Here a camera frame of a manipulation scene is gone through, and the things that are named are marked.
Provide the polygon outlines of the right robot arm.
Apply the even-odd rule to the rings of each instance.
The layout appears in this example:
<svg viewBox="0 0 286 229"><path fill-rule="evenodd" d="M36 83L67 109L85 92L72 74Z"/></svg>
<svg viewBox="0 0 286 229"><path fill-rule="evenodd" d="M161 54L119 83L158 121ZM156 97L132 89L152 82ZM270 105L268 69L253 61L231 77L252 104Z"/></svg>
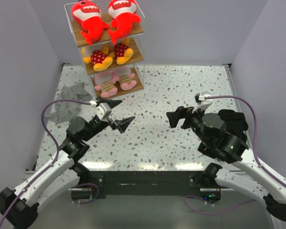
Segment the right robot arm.
<svg viewBox="0 0 286 229"><path fill-rule="evenodd" d="M207 187L229 187L255 198L265 205L267 212L286 222L286 187L272 178L271 168L259 165L252 149L245 141L226 129L226 122L218 114L194 111L193 107L180 106L174 112L167 112L171 128L184 119L182 129L191 129L201 140L200 152L210 158L219 159L241 169L250 179L234 175L221 165L210 163L193 180Z"/></svg>

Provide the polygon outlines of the red shark plush with face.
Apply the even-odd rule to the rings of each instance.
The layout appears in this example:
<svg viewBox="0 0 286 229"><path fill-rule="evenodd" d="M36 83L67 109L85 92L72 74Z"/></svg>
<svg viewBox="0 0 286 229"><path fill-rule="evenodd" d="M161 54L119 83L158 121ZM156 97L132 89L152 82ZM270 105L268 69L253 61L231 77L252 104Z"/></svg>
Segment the red shark plush with face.
<svg viewBox="0 0 286 229"><path fill-rule="evenodd" d="M81 26L81 35L92 46L98 41L109 25L102 20L101 9L91 0L81 0L71 8L73 19Z"/></svg>

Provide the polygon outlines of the pink pig plush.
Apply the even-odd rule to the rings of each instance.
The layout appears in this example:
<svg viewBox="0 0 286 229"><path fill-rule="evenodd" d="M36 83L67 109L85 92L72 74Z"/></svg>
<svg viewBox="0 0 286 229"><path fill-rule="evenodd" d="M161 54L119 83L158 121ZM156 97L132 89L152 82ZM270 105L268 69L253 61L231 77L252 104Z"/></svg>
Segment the pink pig plush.
<svg viewBox="0 0 286 229"><path fill-rule="evenodd" d="M111 71L104 71L96 74L94 78L95 90L101 92L102 98L109 98L116 95L118 88L114 85L116 79Z"/></svg>
<svg viewBox="0 0 286 229"><path fill-rule="evenodd" d="M133 89L137 81L134 80L135 73L127 66L118 67L112 70L112 74L124 91Z"/></svg>

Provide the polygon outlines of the orange doll polka dot dress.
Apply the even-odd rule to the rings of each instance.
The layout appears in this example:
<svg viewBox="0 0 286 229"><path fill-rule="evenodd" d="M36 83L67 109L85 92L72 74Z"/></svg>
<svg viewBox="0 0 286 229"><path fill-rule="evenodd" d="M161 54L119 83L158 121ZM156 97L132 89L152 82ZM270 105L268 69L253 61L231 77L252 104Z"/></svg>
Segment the orange doll polka dot dress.
<svg viewBox="0 0 286 229"><path fill-rule="evenodd" d="M118 65L123 65L128 62L133 56L133 49L128 46L129 39L124 38L120 43L115 44L113 51L109 53L109 56L116 59Z"/></svg>

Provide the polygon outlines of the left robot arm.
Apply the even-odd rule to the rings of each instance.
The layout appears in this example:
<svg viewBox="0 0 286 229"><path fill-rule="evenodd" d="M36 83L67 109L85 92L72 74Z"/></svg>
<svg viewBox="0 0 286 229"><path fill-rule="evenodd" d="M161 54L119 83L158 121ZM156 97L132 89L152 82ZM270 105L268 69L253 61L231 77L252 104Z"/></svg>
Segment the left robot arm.
<svg viewBox="0 0 286 229"><path fill-rule="evenodd" d="M110 127L124 133L134 117L112 120L112 109L122 100L101 97L86 102L94 113L90 121L77 116L69 121L66 138L61 145L54 140L56 153L38 171L13 189L0 192L0 228L7 220L16 229L27 229L48 202L72 187L89 183L88 169L79 160L90 148L87 141Z"/></svg>

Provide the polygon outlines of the orange doll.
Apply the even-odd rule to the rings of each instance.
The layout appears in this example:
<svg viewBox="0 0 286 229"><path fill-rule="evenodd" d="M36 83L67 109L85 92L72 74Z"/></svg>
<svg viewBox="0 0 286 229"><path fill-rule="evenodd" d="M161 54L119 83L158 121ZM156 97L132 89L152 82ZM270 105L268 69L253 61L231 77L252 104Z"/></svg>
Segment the orange doll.
<svg viewBox="0 0 286 229"><path fill-rule="evenodd" d="M113 63L113 58L109 56L108 44L100 49L93 50L92 47L83 47L81 49L82 60L85 64L91 64L96 72L105 71Z"/></svg>

